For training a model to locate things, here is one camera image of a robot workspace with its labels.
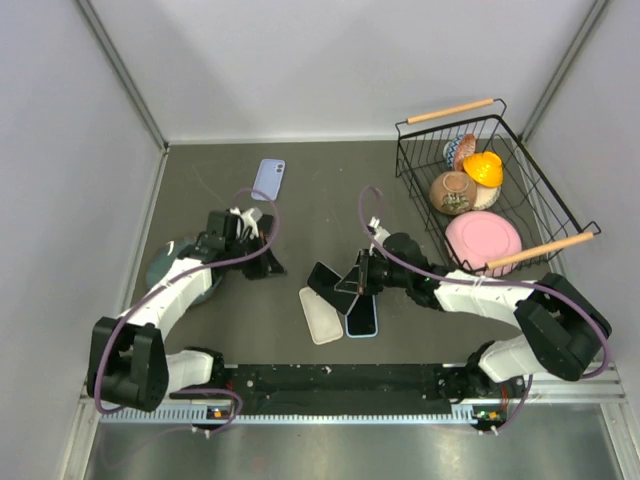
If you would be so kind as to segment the silver edged black phone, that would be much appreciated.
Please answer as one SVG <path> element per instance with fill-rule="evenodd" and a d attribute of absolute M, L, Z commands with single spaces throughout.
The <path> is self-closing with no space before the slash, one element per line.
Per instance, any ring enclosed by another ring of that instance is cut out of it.
<path fill-rule="evenodd" d="M 354 292 L 338 291 L 336 285 L 341 277 L 322 262 L 316 262 L 307 278 L 310 287 L 341 315 L 347 315 L 356 304 L 358 295 Z"/>

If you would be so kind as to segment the cream white phone case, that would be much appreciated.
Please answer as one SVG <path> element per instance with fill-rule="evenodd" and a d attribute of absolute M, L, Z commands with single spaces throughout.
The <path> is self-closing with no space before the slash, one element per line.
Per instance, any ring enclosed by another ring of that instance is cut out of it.
<path fill-rule="evenodd" d="M 299 299 L 312 342 L 325 345 L 344 336 L 337 310 L 310 287 L 299 291 Z"/>

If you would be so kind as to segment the lavender purple phone case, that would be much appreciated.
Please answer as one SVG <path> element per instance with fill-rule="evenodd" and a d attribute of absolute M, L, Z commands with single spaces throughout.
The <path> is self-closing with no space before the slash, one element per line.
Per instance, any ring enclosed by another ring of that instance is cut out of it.
<path fill-rule="evenodd" d="M 284 160 L 262 159 L 254 180 L 251 198 L 257 201 L 275 201 L 278 198 L 286 163 Z"/>

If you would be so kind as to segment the purple edged black phone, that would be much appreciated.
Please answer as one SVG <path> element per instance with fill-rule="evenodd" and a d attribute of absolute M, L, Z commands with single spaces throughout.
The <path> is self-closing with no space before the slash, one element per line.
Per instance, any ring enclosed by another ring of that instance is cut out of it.
<path fill-rule="evenodd" d="M 274 221 L 274 217 L 270 214 L 263 214 L 262 217 L 258 220 L 258 230 L 265 238 L 268 238 L 271 235 Z"/>

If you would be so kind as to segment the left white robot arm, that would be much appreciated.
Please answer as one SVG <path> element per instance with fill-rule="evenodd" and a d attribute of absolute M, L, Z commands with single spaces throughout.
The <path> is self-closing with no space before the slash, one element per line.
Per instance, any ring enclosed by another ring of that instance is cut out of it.
<path fill-rule="evenodd" d="M 177 354 L 165 341 L 187 310 L 211 294 L 225 274 L 248 280 L 282 275 L 271 251 L 280 219 L 257 208 L 213 211 L 192 242 L 175 250 L 167 272 L 137 304 L 116 318 L 99 319 L 92 330 L 87 394 L 100 412 L 105 404 L 154 411 L 170 393 L 195 387 L 216 396 L 226 387 L 221 353 L 187 347 Z"/>

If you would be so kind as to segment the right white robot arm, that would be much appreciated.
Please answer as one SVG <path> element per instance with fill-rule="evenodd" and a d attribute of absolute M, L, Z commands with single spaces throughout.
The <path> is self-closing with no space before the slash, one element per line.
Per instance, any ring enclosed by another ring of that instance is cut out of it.
<path fill-rule="evenodd" d="M 400 288 L 419 306 L 464 313 L 510 325 L 519 335 L 489 341 L 470 358 L 466 380 L 487 396 L 515 377 L 548 373 L 561 380 L 589 377 L 598 352 L 607 352 L 609 322 L 565 277 L 507 281 L 428 261 L 406 233 L 376 239 L 358 253 L 335 290 L 361 296 Z"/>

